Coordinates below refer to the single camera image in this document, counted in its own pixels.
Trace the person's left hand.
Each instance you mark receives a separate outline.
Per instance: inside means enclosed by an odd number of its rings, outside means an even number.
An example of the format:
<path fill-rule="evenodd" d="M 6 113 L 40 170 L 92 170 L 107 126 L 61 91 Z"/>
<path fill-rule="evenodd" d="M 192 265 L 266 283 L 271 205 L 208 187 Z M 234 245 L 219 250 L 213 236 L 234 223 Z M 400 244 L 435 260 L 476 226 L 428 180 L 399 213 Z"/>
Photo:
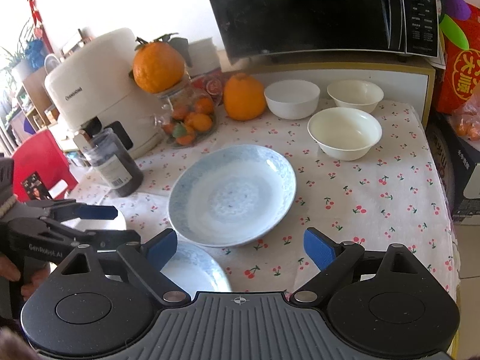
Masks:
<path fill-rule="evenodd" d="M 0 259 L 1 277 L 12 282 L 19 281 L 21 278 L 21 272 L 15 266 L 15 264 L 13 264 L 10 259 L 7 258 L 7 256 L 5 256 L 4 254 L 1 254 Z M 45 265 L 42 269 L 32 274 L 31 280 L 21 287 L 20 293 L 25 301 L 33 295 L 33 293 L 40 287 L 40 285 L 48 278 L 49 274 L 49 265 Z"/>

